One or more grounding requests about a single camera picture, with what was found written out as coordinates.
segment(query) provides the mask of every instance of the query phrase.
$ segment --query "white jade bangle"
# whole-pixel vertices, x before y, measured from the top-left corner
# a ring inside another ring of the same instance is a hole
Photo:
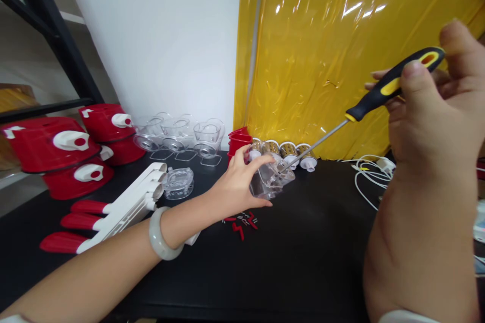
[[[183,249],[183,244],[181,244],[177,249],[173,250],[163,239],[162,231],[160,229],[160,219],[162,218],[162,213],[168,209],[170,209],[170,207],[162,207],[157,209],[150,218],[149,227],[150,243],[152,248],[155,253],[165,261],[175,259],[178,255],[180,255]]]

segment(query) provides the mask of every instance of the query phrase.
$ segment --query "black metal shelf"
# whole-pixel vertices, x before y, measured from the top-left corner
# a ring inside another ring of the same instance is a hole
[[[0,113],[0,124],[104,102],[54,0],[0,1],[44,36],[79,96],[71,101]]]

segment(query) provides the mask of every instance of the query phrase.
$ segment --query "right hand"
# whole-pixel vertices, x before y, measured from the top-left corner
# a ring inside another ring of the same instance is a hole
[[[431,75],[419,61],[408,63],[401,75],[405,100],[386,104],[393,154],[415,171],[472,167],[485,138],[485,48],[458,21],[441,30],[440,43],[449,72]]]

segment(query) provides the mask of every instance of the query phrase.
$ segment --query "fingernail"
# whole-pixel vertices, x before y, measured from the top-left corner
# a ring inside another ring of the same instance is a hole
[[[420,76],[424,73],[424,69],[420,61],[411,61],[404,66],[403,76],[406,78]]]

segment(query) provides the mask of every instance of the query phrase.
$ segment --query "yellow curtain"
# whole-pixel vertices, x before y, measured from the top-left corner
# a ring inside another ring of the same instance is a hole
[[[261,0],[258,46],[248,90],[256,0],[240,0],[235,128],[252,136],[312,144],[344,120],[365,94],[370,72],[438,45],[454,18],[477,37],[485,0]],[[389,148],[383,107],[315,149],[327,159],[383,155]]]

